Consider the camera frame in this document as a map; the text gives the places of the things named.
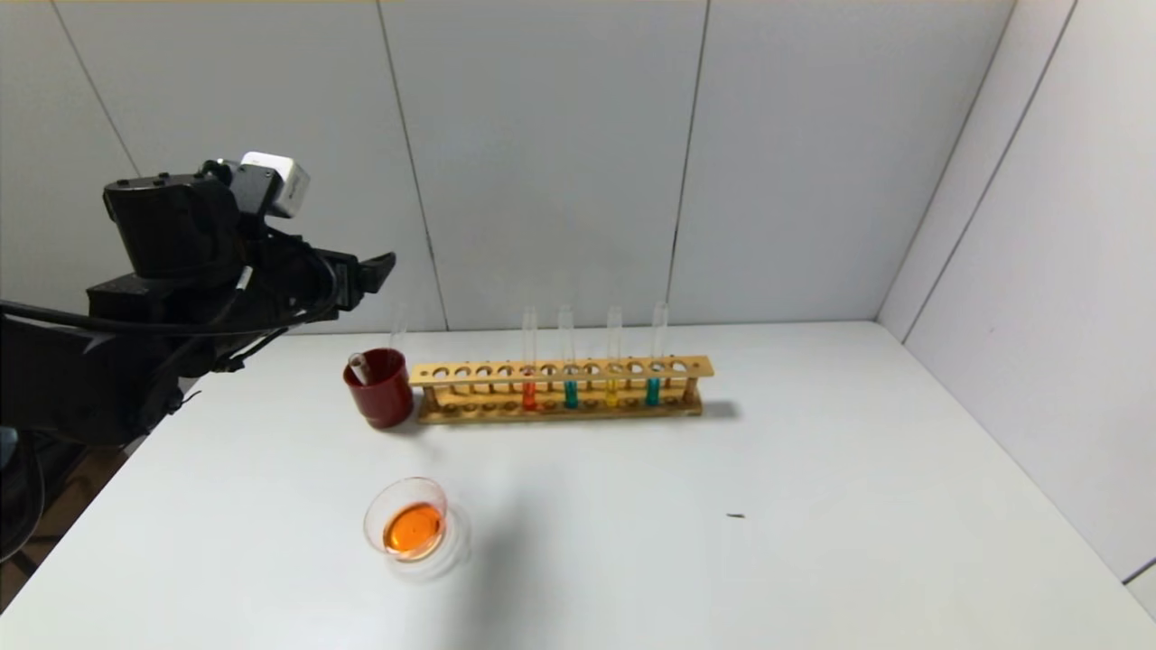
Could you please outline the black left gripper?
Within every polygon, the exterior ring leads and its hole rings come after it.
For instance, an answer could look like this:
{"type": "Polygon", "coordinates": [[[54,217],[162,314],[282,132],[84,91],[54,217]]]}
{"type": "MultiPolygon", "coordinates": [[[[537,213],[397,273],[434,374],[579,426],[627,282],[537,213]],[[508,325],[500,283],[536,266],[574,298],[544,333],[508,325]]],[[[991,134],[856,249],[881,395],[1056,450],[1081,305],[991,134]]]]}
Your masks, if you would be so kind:
{"type": "Polygon", "coordinates": [[[286,308],[292,324],[338,320],[358,306],[360,291],[380,291],[397,267],[394,252],[358,260],[277,229],[267,231],[264,254],[277,305],[286,308]]]}

